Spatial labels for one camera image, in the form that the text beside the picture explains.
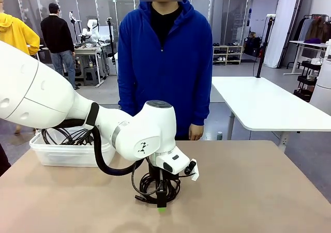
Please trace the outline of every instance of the black hose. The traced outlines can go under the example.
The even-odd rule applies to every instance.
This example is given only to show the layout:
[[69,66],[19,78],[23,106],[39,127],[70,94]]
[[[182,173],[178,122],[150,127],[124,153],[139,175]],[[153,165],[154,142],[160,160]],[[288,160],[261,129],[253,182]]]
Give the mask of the black hose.
[[[84,124],[85,120],[83,119],[66,119],[62,123],[60,123],[58,126],[53,127],[54,129],[57,128],[71,128],[71,127],[78,127],[82,126]],[[131,173],[135,169],[137,169],[144,161],[144,159],[136,161],[131,166],[122,168],[122,169],[116,169],[109,167],[103,159],[102,151],[101,151],[101,135],[99,132],[99,129],[94,126],[91,130],[93,139],[94,139],[94,155],[95,159],[97,161],[98,167],[107,175],[112,176],[123,176]]]

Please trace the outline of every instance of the container of cables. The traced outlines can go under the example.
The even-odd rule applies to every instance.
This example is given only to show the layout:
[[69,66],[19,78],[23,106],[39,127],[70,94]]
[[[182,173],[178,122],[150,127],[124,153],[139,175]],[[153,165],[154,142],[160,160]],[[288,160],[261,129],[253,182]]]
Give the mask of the container of cables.
[[[97,167],[94,156],[93,137],[83,128],[43,129],[30,140],[42,165],[69,167]],[[115,149],[101,137],[104,162],[109,164]]]

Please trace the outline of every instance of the black shirt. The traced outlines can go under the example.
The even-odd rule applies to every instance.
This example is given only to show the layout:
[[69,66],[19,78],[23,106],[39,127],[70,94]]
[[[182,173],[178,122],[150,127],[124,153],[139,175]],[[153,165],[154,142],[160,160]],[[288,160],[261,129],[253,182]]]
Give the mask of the black shirt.
[[164,46],[171,28],[181,12],[182,8],[179,6],[175,11],[161,15],[151,5],[151,26],[160,40],[161,47]]
[[74,52],[67,22],[56,15],[49,15],[40,23],[43,39],[51,53]]

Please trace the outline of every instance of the person's hand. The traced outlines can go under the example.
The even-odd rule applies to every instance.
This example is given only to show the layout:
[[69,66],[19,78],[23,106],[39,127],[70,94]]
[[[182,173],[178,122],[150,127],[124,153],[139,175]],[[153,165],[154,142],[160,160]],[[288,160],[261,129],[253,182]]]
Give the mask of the person's hand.
[[199,140],[203,135],[203,126],[196,126],[191,124],[190,129],[188,130],[188,137],[191,141]]

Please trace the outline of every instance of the white curtain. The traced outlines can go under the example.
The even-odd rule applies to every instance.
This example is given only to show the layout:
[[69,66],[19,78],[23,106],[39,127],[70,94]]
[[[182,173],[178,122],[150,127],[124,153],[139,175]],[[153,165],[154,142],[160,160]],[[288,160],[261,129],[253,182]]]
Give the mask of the white curtain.
[[277,68],[281,53],[290,30],[292,16],[295,13],[296,0],[279,0],[276,10],[275,24],[265,53],[264,65]]

